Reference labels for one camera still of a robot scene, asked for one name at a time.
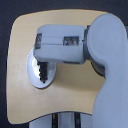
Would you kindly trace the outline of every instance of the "yellow wooden surface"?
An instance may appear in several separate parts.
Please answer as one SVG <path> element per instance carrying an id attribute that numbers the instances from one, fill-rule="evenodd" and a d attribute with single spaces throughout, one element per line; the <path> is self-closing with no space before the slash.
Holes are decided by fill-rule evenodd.
<path id="1" fill-rule="evenodd" d="M 95 73 L 89 61 L 84 65 L 57 64 L 52 84 L 40 90 L 33 87 L 28 80 L 26 59 L 35 43 L 38 27 L 45 24 L 67 24 L 86 28 L 103 13 L 54 10 L 16 19 L 10 37 L 7 65 L 7 116 L 10 123 L 25 123 L 60 111 L 92 113 L 95 96 L 104 78 Z"/>

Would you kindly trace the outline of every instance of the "wooden board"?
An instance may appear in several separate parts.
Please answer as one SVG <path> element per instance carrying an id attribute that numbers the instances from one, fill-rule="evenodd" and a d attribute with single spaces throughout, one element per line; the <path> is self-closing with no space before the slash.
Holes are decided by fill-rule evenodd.
<path id="1" fill-rule="evenodd" d="M 38 27 L 45 24 L 67 24 L 86 28 L 103 13 L 54 10 L 16 19 L 11 32 L 7 65 L 7 116 L 10 123 L 25 123 L 60 111 L 92 113 L 94 99 L 104 78 L 95 73 L 89 61 L 84 65 L 57 64 L 52 84 L 40 90 L 28 80 L 26 59 L 35 43 Z"/>

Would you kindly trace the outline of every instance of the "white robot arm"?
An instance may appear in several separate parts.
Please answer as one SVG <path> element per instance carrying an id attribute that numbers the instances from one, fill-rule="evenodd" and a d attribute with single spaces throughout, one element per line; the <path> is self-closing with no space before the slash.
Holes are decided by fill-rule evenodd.
<path id="1" fill-rule="evenodd" d="M 89 27 L 45 25 L 38 29 L 34 57 L 46 62 L 83 64 L 89 59 L 105 76 L 93 106 L 93 128 L 128 128 L 128 41 L 126 29 L 112 14 Z"/>

